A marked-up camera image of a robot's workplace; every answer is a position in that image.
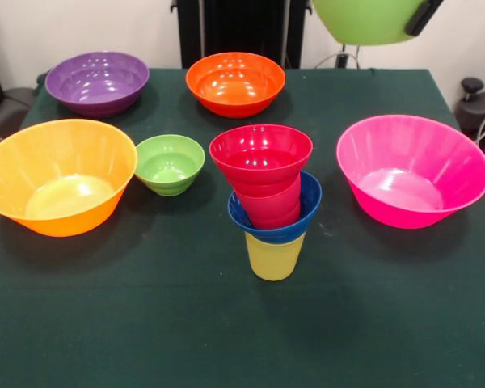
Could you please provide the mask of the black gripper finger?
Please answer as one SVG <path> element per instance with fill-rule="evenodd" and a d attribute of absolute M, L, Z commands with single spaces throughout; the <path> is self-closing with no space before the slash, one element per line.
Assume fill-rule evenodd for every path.
<path fill-rule="evenodd" d="M 444 0 L 423 0 L 408 20 L 404 32 L 408 36 L 419 36 L 443 2 Z"/>

